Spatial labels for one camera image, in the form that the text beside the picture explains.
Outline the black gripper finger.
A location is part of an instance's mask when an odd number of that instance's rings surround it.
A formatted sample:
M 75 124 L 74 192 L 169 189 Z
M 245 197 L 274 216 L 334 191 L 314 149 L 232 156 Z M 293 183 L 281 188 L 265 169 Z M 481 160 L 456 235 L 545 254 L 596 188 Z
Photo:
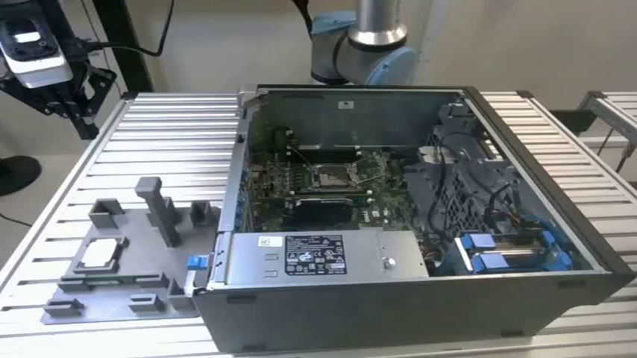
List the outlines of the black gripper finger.
M 74 117 L 67 104 L 71 99 L 67 83 L 31 89 L 18 79 L 2 79 L 2 91 L 47 116 L 58 114 L 65 118 Z
M 83 80 L 73 80 L 73 125 L 82 139 L 95 139 L 99 128 L 97 114 L 115 83 L 117 73 L 110 69 L 89 68 Z

